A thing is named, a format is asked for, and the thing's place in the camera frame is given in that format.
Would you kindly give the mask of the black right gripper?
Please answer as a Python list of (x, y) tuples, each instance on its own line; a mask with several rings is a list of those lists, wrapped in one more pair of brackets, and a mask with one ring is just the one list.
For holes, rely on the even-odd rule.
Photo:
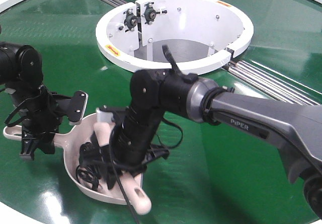
[[(105, 108), (96, 108), (96, 120), (113, 123), (114, 115)], [(101, 176), (106, 181), (108, 190), (114, 188), (118, 176), (122, 175), (121, 170), (137, 176), (146, 171), (149, 163), (159, 158), (168, 158), (170, 151), (167, 147), (151, 143), (158, 127), (158, 124), (115, 125), (110, 137), (112, 153), (108, 144), (100, 147)]]

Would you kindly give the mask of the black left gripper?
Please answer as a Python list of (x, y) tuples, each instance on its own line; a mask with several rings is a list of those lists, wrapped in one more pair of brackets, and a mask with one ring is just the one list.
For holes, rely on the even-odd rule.
[(51, 155), (55, 153), (53, 139), (59, 130), (62, 116), (66, 116), (69, 125), (82, 122), (88, 94), (76, 91), (73, 96), (52, 94), (41, 84), (32, 88), (27, 84), (10, 84), (10, 96), (16, 107), (10, 113), (10, 119), (16, 114), (20, 118), (10, 122), (10, 127), (22, 123), (20, 158), (34, 160), (36, 149)]

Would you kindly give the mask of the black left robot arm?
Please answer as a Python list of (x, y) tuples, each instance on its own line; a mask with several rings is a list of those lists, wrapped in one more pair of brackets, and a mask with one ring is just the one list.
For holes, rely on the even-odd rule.
[(83, 119), (87, 93), (65, 96), (48, 90), (43, 83), (42, 56), (30, 45), (1, 42), (1, 85), (15, 107), (5, 125), (21, 126), (20, 157), (24, 160), (33, 160), (37, 149), (55, 153), (53, 139), (64, 116), (71, 125)]

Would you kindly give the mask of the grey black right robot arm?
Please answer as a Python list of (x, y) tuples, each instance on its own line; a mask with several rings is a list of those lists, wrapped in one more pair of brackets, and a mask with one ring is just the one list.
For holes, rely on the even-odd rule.
[(169, 149), (151, 141), (165, 112), (210, 125), (225, 123), (275, 146), (290, 182), (304, 180), (303, 194), (321, 216), (321, 106), (301, 106), (235, 94), (194, 73), (143, 69), (130, 81), (131, 103), (111, 133), (95, 132), (110, 186), (120, 175), (138, 175)]

